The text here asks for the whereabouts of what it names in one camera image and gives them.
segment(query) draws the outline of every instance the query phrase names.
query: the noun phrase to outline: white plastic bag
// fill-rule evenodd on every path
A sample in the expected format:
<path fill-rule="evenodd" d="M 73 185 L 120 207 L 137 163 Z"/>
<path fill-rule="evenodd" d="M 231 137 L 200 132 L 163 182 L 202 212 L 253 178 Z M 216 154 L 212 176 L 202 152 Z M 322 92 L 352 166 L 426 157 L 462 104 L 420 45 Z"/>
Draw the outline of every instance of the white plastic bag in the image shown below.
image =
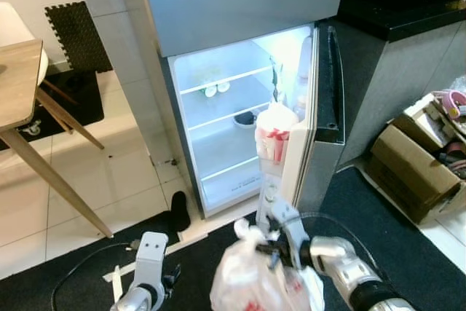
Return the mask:
<path fill-rule="evenodd" d="M 225 250 L 210 291 L 214 311 L 323 311 L 323 283 L 309 267 L 269 269 L 270 257 L 256 252 L 265 242 L 245 219 L 234 223 L 240 238 Z"/>

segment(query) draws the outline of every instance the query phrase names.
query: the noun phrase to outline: dark gray carpet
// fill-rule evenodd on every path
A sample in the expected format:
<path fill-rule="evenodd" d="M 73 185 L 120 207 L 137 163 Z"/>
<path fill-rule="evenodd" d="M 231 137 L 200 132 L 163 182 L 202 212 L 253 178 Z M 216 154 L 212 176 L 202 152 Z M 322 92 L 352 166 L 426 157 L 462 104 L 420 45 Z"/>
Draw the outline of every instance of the dark gray carpet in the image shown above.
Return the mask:
<path fill-rule="evenodd" d="M 419 311 L 465 311 L 466 277 L 419 230 L 394 209 L 352 168 L 336 174 L 321 211 L 332 215 L 366 245 L 399 293 Z M 310 236 L 340 236 L 340 228 L 322 219 L 304 220 Z M 167 257 L 167 267 L 180 262 L 182 276 L 173 299 L 163 310 L 209 310 L 209 293 L 224 249 L 236 241 L 227 225 Z M 348 310 L 332 282 L 323 278 L 326 311 Z"/>
<path fill-rule="evenodd" d="M 466 310 L 465 275 L 381 198 L 356 169 L 348 169 L 333 177 L 321 209 L 346 224 L 366 244 L 392 284 L 419 306 L 419 311 Z M 309 235 L 348 238 L 338 227 L 321 219 L 316 222 L 306 220 L 304 226 Z M 150 229 L 166 232 L 166 225 L 158 221 Z M 134 238 L 133 234 L 129 236 L 125 239 Z M 165 270 L 169 272 L 181 263 L 182 272 L 173 298 L 164 303 L 162 310 L 209 310 L 209 293 L 216 267 L 224 249 L 236 240 L 230 224 L 208 238 L 169 255 L 165 259 Z M 101 241 L 99 246 L 85 248 L 87 252 L 92 251 L 104 243 Z M 76 256 L 72 258 L 72 254 L 76 252 L 0 281 L 0 310 L 49 310 L 47 302 L 54 284 L 79 260 Z M 86 268 L 63 285 L 57 298 L 60 311 L 109 310 L 111 285 L 104 283 L 100 276 L 113 269 L 115 264 L 131 261 L 134 255 L 118 248 L 103 255 L 90 261 Z M 127 287 L 132 278 L 132 275 L 124 276 L 124 286 Z M 325 309 L 348 310 L 331 281 L 328 278 L 323 280 Z"/>

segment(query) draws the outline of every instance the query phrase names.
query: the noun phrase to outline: black foam mat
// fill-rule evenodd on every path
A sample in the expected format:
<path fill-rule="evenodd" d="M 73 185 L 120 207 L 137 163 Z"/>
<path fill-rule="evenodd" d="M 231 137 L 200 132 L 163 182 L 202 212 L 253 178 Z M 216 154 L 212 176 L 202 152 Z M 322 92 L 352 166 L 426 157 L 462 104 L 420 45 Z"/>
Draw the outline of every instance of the black foam mat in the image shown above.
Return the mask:
<path fill-rule="evenodd" d="M 363 241 L 396 290 L 418 306 L 418 311 L 466 310 L 465 275 L 356 169 L 333 177 L 321 212 L 338 219 Z M 310 236 L 350 239 L 323 219 L 305 219 L 304 228 Z M 173 298 L 165 302 L 162 310 L 210 310 L 209 293 L 216 267 L 225 248 L 236 240 L 230 224 L 169 255 L 165 267 L 172 269 L 179 262 L 183 272 Z M 364 258 L 359 248 L 356 251 Z M 348 311 L 333 283 L 326 277 L 323 282 L 325 310 Z"/>
<path fill-rule="evenodd" d="M 84 1 L 46 7 L 45 15 L 72 69 L 99 73 L 112 69 Z"/>
<path fill-rule="evenodd" d="M 67 71 L 47 76 L 46 80 L 53 83 L 77 102 L 77 104 L 74 104 L 51 90 L 46 84 L 41 84 L 41 88 L 80 122 L 81 125 L 88 125 L 103 119 L 102 100 L 100 99 L 99 86 L 95 72 Z M 37 123 L 40 128 L 39 134 L 32 135 L 31 131 L 28 130 L 30 130 L 29 128 L 31 125 Z M 31 122 L 17 129 L 27 142 L 63 132 L 63 128 L 37 101 Z M 6 148 L 8 148 L 8 146 L 0 140 L 0 150 Z"/>
<path fill-rule="evenodd" d="M 110 244 L 140 239 L 146 231 L 164 232 L 168 245 L 178 242 L 170 228 L 170 212 L 164 211 L 150 219 L 117 232 L 114 238 L 103 238 L 93 244 L 59 256 L 39 266 L 0 280 L 0 310 L 51 310 L 50 295 L 58 281 L 90 253 Z M 135 251 L 125 247 L 110 248 L 92 257 L 76 271 L 57 292 L 58 311 L 108 311 L 113 304 L 111 283 L 102 276 L 135 261 Z"/>

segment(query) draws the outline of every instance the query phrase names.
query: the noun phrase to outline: black cable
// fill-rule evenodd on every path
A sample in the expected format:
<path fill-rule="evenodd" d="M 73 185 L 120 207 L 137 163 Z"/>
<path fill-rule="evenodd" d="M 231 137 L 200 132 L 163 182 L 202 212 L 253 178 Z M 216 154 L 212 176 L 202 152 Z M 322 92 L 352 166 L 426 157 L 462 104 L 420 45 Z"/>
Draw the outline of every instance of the black cable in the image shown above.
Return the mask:
<path fill-rule="evenodd" d="M 127 246 L 127 247 L 130 247 L 130 243 L 115 243 L 115 244 L 110 244 L 110 245 L 107 245 L 105 247 L 102 247 L 94 252 L 92 252 L 91 254 L 89 254 L 88 256 L 86 256 L 84 259 L 81 260 L 81 262 L 79 262 L 75 267 L 73 267 L 70 272 L 68 272 L 65 277 L 63 277 L 58 283 L 57 285 L 53 288 L 53 291 L 52 291 L 52 295 L 50 297 L 50 306 L 52 308 L 52 311 L 58 311 L 57 309 L 57 305 L 55 303 L 55 297 L 56 297 L 56 294 L 57 294 L 57 291 L 58 289 L 66 282 L 67 279 L 70 278 L 70 276 L 72 276 L 76 270 L 78 268 L 80 268 L 87 260 L 89 260 L 90 258 L 92 258 L 94 255 L 96 255 L 97 253 L 100 253 L 101 251 L 105 251 L 109 248 L 114 248 L 114 247 L 121 247 L 121 246 Z"/>

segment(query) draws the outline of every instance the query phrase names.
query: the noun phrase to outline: bottle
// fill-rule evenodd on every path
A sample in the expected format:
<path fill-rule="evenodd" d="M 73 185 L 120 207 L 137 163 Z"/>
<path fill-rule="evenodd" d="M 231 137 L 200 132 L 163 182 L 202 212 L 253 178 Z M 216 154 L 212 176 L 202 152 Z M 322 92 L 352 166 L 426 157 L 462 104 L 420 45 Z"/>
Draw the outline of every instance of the bottle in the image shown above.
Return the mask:
<path fill-rule="evenodd" d="M 306 116 L 306 96 L 298 96 L 296 105 L 293 108 L 293 112 L 298 116 L 298 121 L 304 120 Z"/>

